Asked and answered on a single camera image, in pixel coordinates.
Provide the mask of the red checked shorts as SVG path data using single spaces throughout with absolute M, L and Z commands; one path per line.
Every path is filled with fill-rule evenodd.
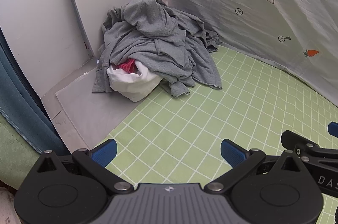
M 127 59 L 125 62 L 117 66 L 126 73 L 136 73 L 138 71 L 135 60 L 132 58 Z

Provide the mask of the grey zip hoodie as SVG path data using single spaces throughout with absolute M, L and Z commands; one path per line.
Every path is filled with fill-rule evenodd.
M 164 81 L 172 96 L 189 93 L 198 82 L 222 89 L 212 52 L 219 37 L 189 13 L 168 7 L 162 0 L 132 0 L 108 11 L 102 24 L 104 43 L 92 91 L 108 93 L 107 70 L 128 59 L 141 62 Z

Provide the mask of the grey foam board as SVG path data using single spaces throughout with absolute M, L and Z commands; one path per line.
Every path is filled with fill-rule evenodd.
M 141 103 L 119 92 L 93 93 L 95 67 L 86 64 L 60 82 L 55 93 L 61 111 L 53 119 L 70 152 L 91 150 Z

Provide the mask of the green grid mat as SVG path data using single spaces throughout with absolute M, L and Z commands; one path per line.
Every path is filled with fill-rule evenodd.
M 230 139 L 268 155 L 283 151 L 290 130 L 324 148 L 336 148 L 327 127 L 337 107 L 295 77 L 221 47 L 212 55 L 222 90 L 196 84 L 174 98 L 157 87 L 109 137 L 117 143 L 110 172 L 136 185 L 200 183 L 230 169 L 220 146 Z

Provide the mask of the white garment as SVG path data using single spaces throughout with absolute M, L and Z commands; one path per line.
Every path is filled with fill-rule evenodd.
M 148 96 L 162 81 L 162 78 L 151 72 L 140 61 L 135 60 L 138 71 L 126 73 L 117 65 L 110 65 L 106 73 L 109 86 L 133 102 L 138 102 Z

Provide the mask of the teal curtain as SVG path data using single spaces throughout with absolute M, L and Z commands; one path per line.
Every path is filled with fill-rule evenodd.
M 69 155 L 64 142 L 46 114 L 41 100 L 18 66 L 1 34 L 1 114 L 38 153 L 53 150 Z

